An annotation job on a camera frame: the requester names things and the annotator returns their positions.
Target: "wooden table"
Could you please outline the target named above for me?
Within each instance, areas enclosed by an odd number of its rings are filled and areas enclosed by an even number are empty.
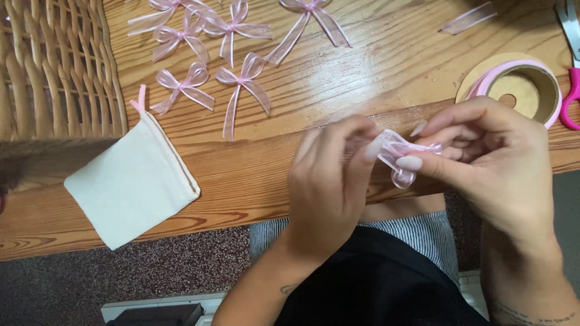
[[[228,17],[229,0],[224,0],[223,6],[216,0],[207,3],[222,17]],[[256,78],[272,99],[270,116],[247,91],[241,92],[233,143],[222,138],[232,87],[213,78],[200,86],[215,97],[214,112],[179,96],[171,110],[158,119],[201,186],[202,196],[138,240],[286,215],[286,175],[303,130],[358,113],[373,116],[382,128],[408,135],[419,121],[453,103],[463,77],[477,63],[497,53],[536,56],[559,76],[566,94],[571,58],[551,1],[500,1],[500,5],[501,14],[496,19],[450,36],[438,33],[438,28],[473,8],[472,1],[333,0],[326,10],[343,26],[353,48],[334,48],[311,19],[282,64],[267,66]],[[126,36],[128,19],[152,12],[145,0],[129,4],[105,0],[104,8],[125,102],[137,98],[141,83],[148,85],[148,104],[167,98],[170,92],[156,83],[155,75],[167,68],[177,79],[183,79],[195,60],[191,49],[180,44],[170,57],[152,64],[151,50],[157,43],[151,34]],[[180,28],[182,14],[180,8],[169,25]],[[248,52],[268,54],[298,17],[276,0],[250,0],[246,22],[269,23],[274,41],[236,35],[233,72],[239,73]],[[201,38],[213,59],[209,65],[213,74],[219,66],[226,66],[219,58],[221,38]],[[577,104],[571,112],[573,119],[580,121]],[[133,127],[138,114],[132,109],[128,114]],[[556,122],[550,129],[550,150],[554,172],[580,168],[580,133]],[[103,246],[62,185],[63,177],[79,167],[78,157],[69,156],[73,165],[68,169],[51,168],[50,175],[42,173],[49,167],[45,161],[33,164],[24,186],[29,189],[12,193],[0,216],[0,260]],[[432,180],[419,179],[411,189],[399,190],[390,182],[388,169],[377,164],[368,201],[443,189]]]

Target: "black shirt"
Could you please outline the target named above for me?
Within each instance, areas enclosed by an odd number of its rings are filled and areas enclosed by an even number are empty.
[[[488,325],[429,258],[357,226],[288,297],[275,325]]]

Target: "cardboard spool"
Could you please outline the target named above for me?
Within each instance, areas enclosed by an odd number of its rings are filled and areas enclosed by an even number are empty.
[[[457,91],[455,102],[465,100],[473,83],[488,70],[507,61],[524,59],[534,60],[545,66],[536,57],[525,53],[502,53],[490,57],[465,76]],[[516,98],[514,110],[528,118],[546,124],[558,109],[560,89],[557,81],[546,70],[540,67],[522,65],[503,71],[493,80],[487,90],[487,96],[495,100],[499,100],[505,94],[513,95]]]

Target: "tattoo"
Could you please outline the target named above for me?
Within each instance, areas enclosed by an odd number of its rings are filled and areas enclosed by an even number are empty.
[[[294,291],[295,288],[298,287],[298,285],[300,285],[300,284],[285,285],[285,286],[280,288],[280,292],[282,292],[284,294],[290,294],[290,293],[292,293],[292,291]]]
[[[555,326],[558,323],[562,323],[563,321],[568,321],[576,316],[576,313],[570,313],[570,315],[565,316],[563,318],[554,318],[554,319],[538,319],[537,322],[531,321],[528,319],[523,313],[519,311],[513,310],[510,307],[504,305],[501,302],[495,301],[494,306],[506,314],[512,321],[518,323],[519,325],[523,326]]]

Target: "fingernail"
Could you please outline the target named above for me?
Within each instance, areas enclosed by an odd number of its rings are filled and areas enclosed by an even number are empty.
[[[367,149],[365,150],[364,157],[369,162],[374,162],[376,157],[380,153],[380,148],[383,146],[383,138],[377,137],[373,140],[370,144],[367,145]]]
[[[423,166],[423,160],[417,156],[404,156],[398,158],[395,164],[409,171],[418,171]]]
[[[425,128],[425,126],[427,125],[427,121],[423,121],[421,122],[416,128],[415,130],[413,130],[413,132],[411,132],[411,137],[415,137],[419,132],[421,132],[421,130],[423,130],[423,128]]]

